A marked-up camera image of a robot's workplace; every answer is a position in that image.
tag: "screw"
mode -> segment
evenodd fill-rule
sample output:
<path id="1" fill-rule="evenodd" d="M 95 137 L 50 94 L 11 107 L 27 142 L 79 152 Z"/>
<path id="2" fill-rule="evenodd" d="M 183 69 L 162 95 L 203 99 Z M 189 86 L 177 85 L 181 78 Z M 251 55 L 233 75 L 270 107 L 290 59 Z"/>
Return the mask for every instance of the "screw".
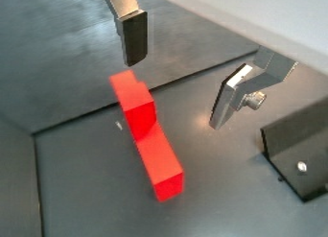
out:
<path id="1" fill-rule="evenodd" d="M 305 161 L 301 161 L 298 163 L 298 169 L 299 169 L 301 172 L 307 172 L 309 166 L 307 166 L 307 163 Z"/>

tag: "gray floor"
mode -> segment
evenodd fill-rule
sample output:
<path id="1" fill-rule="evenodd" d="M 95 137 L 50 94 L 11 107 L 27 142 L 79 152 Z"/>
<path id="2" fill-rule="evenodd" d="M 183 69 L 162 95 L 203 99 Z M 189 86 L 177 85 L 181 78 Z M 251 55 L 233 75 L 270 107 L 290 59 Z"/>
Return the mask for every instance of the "gray floor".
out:
<path id="1" fill-rule="evenodd" d="M 261 128 L 328 95 L 328 78 L 303 65 L 222 130 L 209 126 L 219 85 L 243 60 L 153 91 L 186 171 L 181 196 L 155 200 L 119 107 L 37 137 L 46 236 L 328 235 L 328 197 L 303 204 L 266 160 Z"/>
<path id="2" fill-rule="evenodd" d="M 253 52 L 257 44 L 165 0 L 149 11 L 149 58 L 134 68 L 155 87 Z M 126 69 L 105 0 L 0 0 L 0 111 L 29 132 L 115 101 Z"/>
<path id="3" fill-rule="evenodd" d="M 0 121 L 0 235 L 42 237 L 34 139 Z"/>

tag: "silver metal part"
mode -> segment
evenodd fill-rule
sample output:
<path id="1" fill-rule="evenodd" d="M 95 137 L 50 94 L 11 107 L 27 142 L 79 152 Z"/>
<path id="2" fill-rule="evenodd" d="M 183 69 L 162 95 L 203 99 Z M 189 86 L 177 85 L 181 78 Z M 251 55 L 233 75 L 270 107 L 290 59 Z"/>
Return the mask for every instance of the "silver metal part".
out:
<path id="1" fill-rule="evenodd" d="M 225 80 L 214 104 L 211 126 L 218 130 L 245 106 L 258 110 L 267 95 L 261 89 L 285 81 L 298 62 L 261 46 L 249 62 Z"/>
<path id="2" fill-rule="evenodd" d="M 133 66 L 149 54 L 149 13 L 138 0 L 106 0 L 115 15 L 126 65 Z"/>
<path id="3" fill-rule="evenodd" d="M 262 104 L 267 98 L 267 95 L 258 91 L 246 96 L 246 106 L 250 106 L 254 110 L 262 107 Z"/>
<path id="4" fill-rule="evenodd" d="M 107 0 L 113 5 L 115 17 L 122 18 L 139 9 L 138 0 Z"/>
<path id="5" fill-rule="evenodd" d="M 309 166 L 307 166 L 307 163 L 305 161 L 301 161 L 298 163 L 298 169 L 299 169 L 301 172 L 307 172 Z"/>

